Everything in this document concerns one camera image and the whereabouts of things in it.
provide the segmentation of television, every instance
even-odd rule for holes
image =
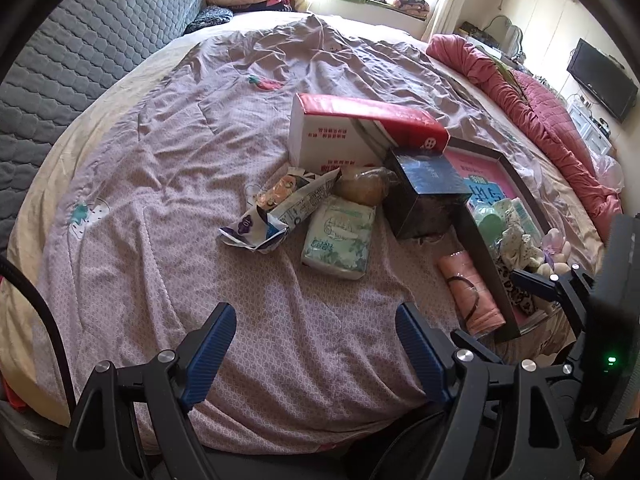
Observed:
[[[619,122],[636,103],[638,87],[609,57],[580,38],[567,72]]]

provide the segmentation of pink book cover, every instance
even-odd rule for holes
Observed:
[[[503,198],[518,196],[509,176],[497,160],[456,149],[445,150],[444,155],[471,189],[471,203],[493,204]]]

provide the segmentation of pink pouch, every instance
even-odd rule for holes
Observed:
[[[438,267],[471,335],[484,335],[504,325],[504,317],[466,251],[443,256]]]

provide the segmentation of cabinet door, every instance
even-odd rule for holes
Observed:
[[[609,151],[611,150],[611,143],[604,136],[603,133],[598,131],[594,126],[591,127],[588,136],[584,139],[587,147],[595,153],[599,153],[600,155],[609,155]]]
[[[591,121],[574,106],[571,106],[568,111],[571,120],[574,122],[575,129],[578,130],[580,136],[585,139],[593,127]]]

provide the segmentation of gray padded headboard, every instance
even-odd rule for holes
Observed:
[[[0,85],[0,253],[56,139],[118,79],[181,36],[202,0],[63,0]]]

